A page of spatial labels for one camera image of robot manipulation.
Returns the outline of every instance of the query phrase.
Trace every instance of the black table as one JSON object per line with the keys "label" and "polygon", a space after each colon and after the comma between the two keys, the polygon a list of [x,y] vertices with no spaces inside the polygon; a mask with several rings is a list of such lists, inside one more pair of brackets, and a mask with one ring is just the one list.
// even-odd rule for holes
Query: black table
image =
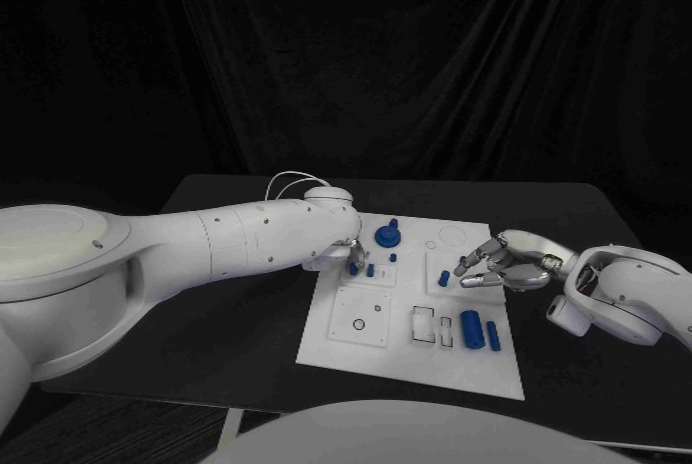
{"label": "black table", "polygon": [[[576,250],[639,241],[586,184],[328,179],[362,212],[491,223]],[[264,199],[269,178],[189,176],[162,212]],[[300,197],[298,191],[289,197]],[[217,282],[163,302],[109,353],[50,391],[295,412],[348,400],[453,404],[584,439],[692,449],[692,355],[667,334],[655,347],[600,329],[571,336],[546,319],[560,284],[515,294],[508,313],[527,401],[296,364],[318,274],[300,267]]]}

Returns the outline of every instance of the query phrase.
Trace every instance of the white round object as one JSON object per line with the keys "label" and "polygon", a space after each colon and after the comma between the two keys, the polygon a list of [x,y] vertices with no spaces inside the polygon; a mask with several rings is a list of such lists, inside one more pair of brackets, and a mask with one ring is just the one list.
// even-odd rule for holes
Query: white round object
{"label": "white round object", "polygon": [[466,243],[466,232],[459,227],[443,227],[440,229],[440,240],[449,246],[463,246]]}
{"label": "white round object", "polygon": [[70,269],[127,238],[120,216],[74,206],[34,205],[0,210],[0,281]]}
{"label": "white round object", "polygon": [[489,412],[407,401],[357,401],[292,414],[244,434],[205,464],[632,464],[615,452]]}
{"label": "white round object", "polygon": [[347,189],[329,186],[313,187],[306,192],[305,199],[341,199],[349,203],[354,202],[354,196]]}

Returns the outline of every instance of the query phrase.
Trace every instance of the white board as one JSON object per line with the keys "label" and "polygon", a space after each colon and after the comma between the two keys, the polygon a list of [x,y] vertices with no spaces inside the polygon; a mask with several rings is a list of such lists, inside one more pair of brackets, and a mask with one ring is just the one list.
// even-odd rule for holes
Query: white board
{"label": "white board", "polygon": [[[391,287],[390,278],[384,281],[374,279],[373,282],[344,278],[347,274],[342,266],[321,272],[296,362],[524,400],[502,287],[465,290],[459,278],[452,275],[450,290],[439,292],[437,267],[435,273],[429,273],[429,268],[433,269],[440,262],[443,267],[450,262],[452,267],[459,263],[459,257],[491,239],[488,225],[368,213],[361,213],[361,216],[361,241],[371,253],[368,263],[375,264],[375,269],[378,266],[396,266],[396,286]],[[397,247],[385,249],[375,242],[375,231],[388,225],[394,217],[400,221],[403,239]],[[394,263],[390,262],[391,253],[397,253]],[[380,290],[390,294],[387,347],[329,338],[341,286]],[[442,349],[440,339],[433,346],[413,343],[414,306],[433,308],[436,320],[440,317],[452,318],[453,349]],[[469,309],[479,312],[486,333],[486,347],[478,350],[465,347],[462,338],[459,316]],[[495,321],[498,326],[501,352],[491,350],[488,321]]]}

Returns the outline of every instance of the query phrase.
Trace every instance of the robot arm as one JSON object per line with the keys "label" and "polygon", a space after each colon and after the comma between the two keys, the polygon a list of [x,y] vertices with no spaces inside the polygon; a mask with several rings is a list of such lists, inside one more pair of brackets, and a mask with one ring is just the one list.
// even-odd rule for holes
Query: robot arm
{"label": "robot arm", "polygon": [[[482,260],[491,272],[465,276]],[[664,332],[692,350],[692,275],[641,249],[605,246],[579,255],[548,239],[508,230],[462,258],[463,287],[505,285],[515,291],[564,281],[548,319],[577,336],[592,324],[628,342],[654,346]]]}
{"label": "robot arm", "polygon": [[361,216],[329,186],[145,217],[38,205],[0,211],[0,431],[31,381],[94,360],[185,289],[303,264],[361,267]]}

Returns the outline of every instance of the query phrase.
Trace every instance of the blue object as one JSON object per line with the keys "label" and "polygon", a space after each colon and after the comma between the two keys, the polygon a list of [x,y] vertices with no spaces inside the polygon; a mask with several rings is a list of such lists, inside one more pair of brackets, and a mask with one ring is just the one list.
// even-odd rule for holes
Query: blue object
{"label": "blue object", "polygon": [[498,327],[494,321],[488,321],[488,340],[491,341],[491,349],[499,352],[502,350],[501,338],[498,337]]}
{"label": "blue object", "polygon": [[375,241],[383,247],[397,247],[401,242],[400,221],[393,219],[388,226],[383,226],[375,233]]}
{"label": "blue object", "polygon": [[484,327],[481,326],[481,317],[476,311],[465,311],[462,313],[462,334],[469,349],[482,349],[486,347]]}
{"label": "blue object", "polygon": [[440,276],[440,280],[437,283],[440,284],[440,287],[447,287],[447,281],[450,280],[450,271],[443,271],[443,275]]}

